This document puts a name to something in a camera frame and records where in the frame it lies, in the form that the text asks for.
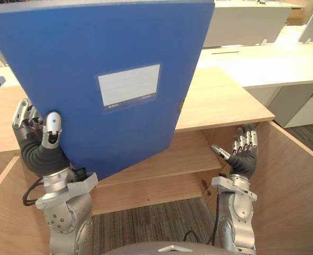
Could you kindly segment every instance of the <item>wooden desk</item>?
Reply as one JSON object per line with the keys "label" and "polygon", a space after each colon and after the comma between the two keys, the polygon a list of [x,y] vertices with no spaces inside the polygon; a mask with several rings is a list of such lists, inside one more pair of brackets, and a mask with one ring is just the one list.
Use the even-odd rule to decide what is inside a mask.
{"label": "wooden desk", "polygon": [[[209,184],[229,168],[209,145],[231,150],[233,125],[256,121],[259,167],[251,190],[258,195],[253,219],[257,252],[313,254],[313,152],[274,123],[263,121],[273,114],[224,75],[217,68],[196,71],[177,126],[185,132],[175,134],[168,150],[101,180],[91,192],[93,213],[201,196],[215,211],[216,197],[208,196],[203,181]],[[20,99],[23,92],[14,87],[0,89],[2,93],[7,96],[0,101],[0,123],[10,127],[6,115],[14,108],[9,99]],[[5,142],[3,149],[7,148],[11,146]],[[0,175],[0,255],[49,254],[43,212],[21,201],[36,179],[18,157]],[[42,190],[32,195],[40,196]]]}

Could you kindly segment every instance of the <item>silver metal joint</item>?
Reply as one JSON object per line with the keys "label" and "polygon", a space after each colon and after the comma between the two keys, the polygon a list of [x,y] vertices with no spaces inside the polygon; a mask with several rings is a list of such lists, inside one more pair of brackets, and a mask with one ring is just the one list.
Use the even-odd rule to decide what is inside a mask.
{"label": "silver metal joint", "polygon": [[239,175],[239,174],[231,174],[230,178],[233,181],[233,186],[237,186],[245,190],[249,190],[250,183],[245,176]]}
{"label": "silver metal joint", "polygon": [[67,189],[68,182],[68,172],[71,169],[65,168],[57,173],[44,176],[44,188],[46,195],[49,195],[50,198],[58,196],[61,192],[64,192]]}
{"label": "silver metal joint", "polygon": [[30,110],[29,107],[31,106],[31,101],[28,98],[23,98],[16,109],[15,115],[13,117],[13,128],[18,129],[20,128],[22,122],[24,120],[29,119]]}
{"label": "silver metal joint", "polygon": [[224,160],[228,160],[230,158],[230,154],[225,151],[224,149],[216,146],[216,145],[211,145],[211,149],[218,154],[220,157],[222,157]]}
{"label": "silver metal joint", "polygon": [[59,146],[62,133],[61,116],[57,112],[47,115],[43,129],[42,146],[47,149],[55,149]]}

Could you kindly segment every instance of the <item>white desk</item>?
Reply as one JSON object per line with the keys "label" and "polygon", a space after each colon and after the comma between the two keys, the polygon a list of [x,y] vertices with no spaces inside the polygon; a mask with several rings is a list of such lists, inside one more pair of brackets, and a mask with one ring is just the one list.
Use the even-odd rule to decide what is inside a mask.
{"label": "white desk", "polygon": [[284,27],[275,43],[264,46],[202,50],[197,68],[221,68],[268,107],[283,127],[312,124],[313,44],[298,43],[303,29]]}
{"label": "white desk", "polygon": [[313,83],[313,44],[202,50],[197,68],[217,66],[242,87]]}

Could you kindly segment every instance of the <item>white label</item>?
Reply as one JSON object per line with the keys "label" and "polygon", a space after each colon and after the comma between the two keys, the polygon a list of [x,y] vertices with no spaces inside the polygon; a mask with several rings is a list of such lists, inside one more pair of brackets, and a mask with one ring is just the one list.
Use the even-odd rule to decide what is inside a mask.
{"label": "white label", "polygon": [[160,64],[98,76],[104,106],[157,92]]}

